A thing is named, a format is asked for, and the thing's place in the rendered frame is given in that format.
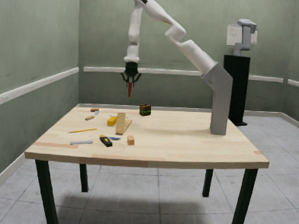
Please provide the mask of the yellow rectangular block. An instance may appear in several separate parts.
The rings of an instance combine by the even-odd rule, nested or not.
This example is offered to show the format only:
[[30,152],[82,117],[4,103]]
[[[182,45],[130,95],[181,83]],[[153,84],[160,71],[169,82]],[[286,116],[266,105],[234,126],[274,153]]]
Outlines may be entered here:
[[117,117],[111,117],[107,120],[107,126],[114,126],[116,124]]

